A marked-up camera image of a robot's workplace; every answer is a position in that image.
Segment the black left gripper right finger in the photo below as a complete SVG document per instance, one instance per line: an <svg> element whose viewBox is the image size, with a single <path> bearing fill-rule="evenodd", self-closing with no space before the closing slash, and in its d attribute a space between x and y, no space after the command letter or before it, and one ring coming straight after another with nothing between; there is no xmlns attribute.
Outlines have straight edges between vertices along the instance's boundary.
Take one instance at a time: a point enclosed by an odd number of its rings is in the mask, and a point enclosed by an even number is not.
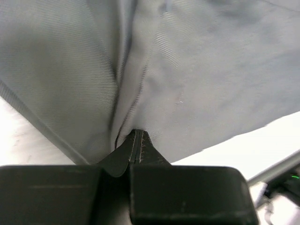
<svg viewBox="0 0 300 225"><path fill-rule="evenodd" d="M134 225L256 225L248 184L235 168L175 166L134 130L130 219Z"/></svg>

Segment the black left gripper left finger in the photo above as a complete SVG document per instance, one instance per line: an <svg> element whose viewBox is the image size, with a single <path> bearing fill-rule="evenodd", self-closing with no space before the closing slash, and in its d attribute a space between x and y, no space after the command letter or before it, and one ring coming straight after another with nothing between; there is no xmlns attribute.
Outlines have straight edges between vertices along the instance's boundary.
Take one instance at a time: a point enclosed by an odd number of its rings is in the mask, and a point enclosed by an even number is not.
<svg viewBox="0 0 300 225"><path fill-rule="evenodd" d="M3 225L129 225L129 165L139 132L95 165L10 165L0 169Z"/></svg>

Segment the grey pleated skirt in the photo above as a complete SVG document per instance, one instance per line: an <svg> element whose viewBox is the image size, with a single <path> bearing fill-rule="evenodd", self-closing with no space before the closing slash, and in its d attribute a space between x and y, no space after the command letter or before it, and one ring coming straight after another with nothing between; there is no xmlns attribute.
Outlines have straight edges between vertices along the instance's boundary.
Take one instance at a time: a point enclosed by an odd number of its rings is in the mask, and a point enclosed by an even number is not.
<svg viewBox="0 0 300 225"><path fill-rule="evenodd" d="M176 161L300 109L297 0L3 0L0 93L74 162Z"/></svg>

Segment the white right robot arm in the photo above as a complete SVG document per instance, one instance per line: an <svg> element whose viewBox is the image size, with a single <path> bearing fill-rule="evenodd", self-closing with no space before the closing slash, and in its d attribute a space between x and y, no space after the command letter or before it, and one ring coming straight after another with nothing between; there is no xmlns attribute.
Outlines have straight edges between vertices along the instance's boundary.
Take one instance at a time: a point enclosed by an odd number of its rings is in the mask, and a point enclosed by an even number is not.
<svg viewBox="0 0 300 225"><path fill-rule="evenodd" d="M300 173L296 170L253 187L260 225L300 223Z"/></svg>

